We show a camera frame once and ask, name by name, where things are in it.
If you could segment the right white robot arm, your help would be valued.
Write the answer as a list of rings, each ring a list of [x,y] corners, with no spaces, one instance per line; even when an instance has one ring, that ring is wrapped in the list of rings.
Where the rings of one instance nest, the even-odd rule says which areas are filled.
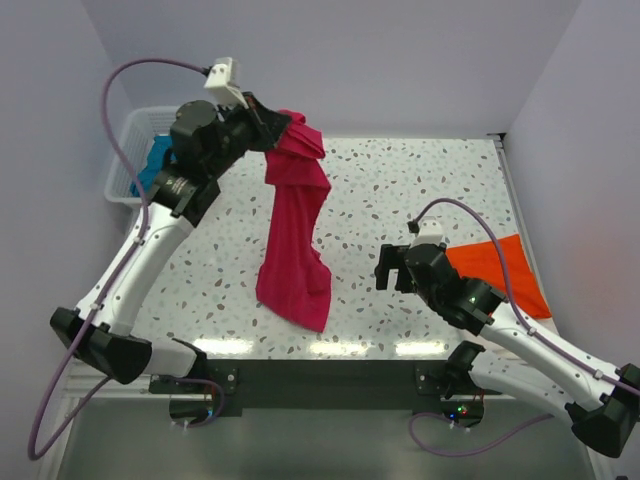
[[[387,288],[391,271],[398,273],[397,291],[419,296],[450,326],[516,356],[510,363],[482,345],[462,342],[445,369],[452,390],[466,393],[476,386],[528,402],[568,424],[590,449],[621,456],[639,422],[638,366],[618,367],[525,319],[502,291],[460,276],[445,245],[384,244],[374,270],[377,289]]]

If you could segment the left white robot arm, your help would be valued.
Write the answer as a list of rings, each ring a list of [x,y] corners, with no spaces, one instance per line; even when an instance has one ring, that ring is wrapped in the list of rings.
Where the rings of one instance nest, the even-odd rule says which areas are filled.
[[[153,344],[133,336],[140,308],[164,266],[220,194],[220,177],[247,152],[275,149],[292,122],[250,92],[234,107],[198,100],[182,105],[169,129],[171,146],[148,193],[149,204],[94,292],[59,307],[50,325],[73,357],[129,384],[143,374],[171,376],[185,392],[207,380],[204,353],[188,342]]]

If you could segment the magenta t shirt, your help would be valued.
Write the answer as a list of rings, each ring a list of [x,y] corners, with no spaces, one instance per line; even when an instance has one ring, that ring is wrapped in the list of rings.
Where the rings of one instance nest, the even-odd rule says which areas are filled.
[[[307,330],[325,330],[332,274],[313,247],[318,216],[331,191],[320,161],[322,133],[303,114],[292,119],[278,146],[265,154],[265,182],[274,187],[269,235],[256,298],[281,318]]]

